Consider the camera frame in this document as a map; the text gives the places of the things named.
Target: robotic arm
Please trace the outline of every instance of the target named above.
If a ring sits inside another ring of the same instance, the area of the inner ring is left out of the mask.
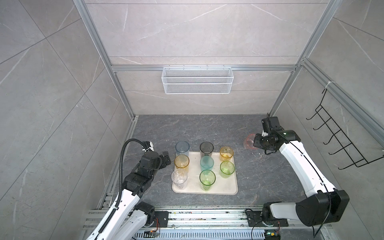
[[[253,145],[263,149],[265,154],[280,151],[291,164],[307,196],[297,203],[264,204],[262,219],[300,220],[306,226],[338,222],[349,202],[348,194],[344,190],[337,190],[325,178],[293,130],[284,130],[277,117],[268,116],[262,119],[262,124],[263,133],[256,134]]]
[[[122,162],[124,151],[131,141],[140,143],[145,153],[140,162],[123,181]],[[131,240],[140,228],[151,226],[155,219],[155,208],[145,202],[137,203],[143,193],[151,186],[157,171],[165,168],[170,163],[168,152],[159,155],[153,151],[151,142],[141,142],[137,139],[127,140],[120,154],[118,196],[87,240]],[[132,209],[134,211],[123,224]]]

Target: tray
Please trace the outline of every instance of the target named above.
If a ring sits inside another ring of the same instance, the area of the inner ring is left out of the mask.
[[[194,193],[194,194],[221,194],[221,195],[235,195],[238,191],[237,178],[236,178],[236,165],[233,157],[230,159],[235,165],[235,172],[228,178],[220,176],[220,153],[213,152],[212,158],[214,159],[214,167],[212,172],[216,175],[216,181],[208,191],[204,191],[200,182],[200,152],[189,152],[189,166],[188,166],[188,179],[187,186],[180,189],[172,183],[172,190],[177,193]]]

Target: wire basket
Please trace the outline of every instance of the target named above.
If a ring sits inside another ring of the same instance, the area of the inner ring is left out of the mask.
[[[233,82],[230,67],[167,67],[161,76],[166,94],[229,93]]]

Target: cup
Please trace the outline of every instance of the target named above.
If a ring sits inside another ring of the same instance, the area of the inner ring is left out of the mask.
[[[231,157],[233,157],[232,148],[225,146],[220,149],[220,160],[222,162],[229,161]]]
[[[186,155],[178,155],[175,158],[175,166],[176,168],[184,169],[188,172],[188,165],[189,165],[189,157]]]
[[[203,142],[200,144],[200,156],[210,156],[212,157],[212,152],[214,151],[214,145],[210,142]]]
[[[182,189],[187,186],[188,173],[186,170],[179,168],[173,171],[171,175],[172,182],[176,187]]]
[[[176,156],[184,154],[186,156],[189,156],[189,143],[186,141],[180,141],[176,143]]]
[[[200,173],[200,182],[204,191],[208,191],[216,181],[216,176],[211,170],[204,170]]]
[[[230,161],[224,161],[220,164],[220,176],[228,178],[235,171],[235,165]]]
[[[213,167],[214,167],[214,160],[210,156],[204,156],[200,159],[201,171],[204,171],[206,169],[212,170]]]

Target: teal cup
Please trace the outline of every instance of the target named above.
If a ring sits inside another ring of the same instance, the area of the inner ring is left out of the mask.
[[[200,168],[201,171],[212,170],[214,167],[214,160],[210,156],[204,156],[200,159]]]

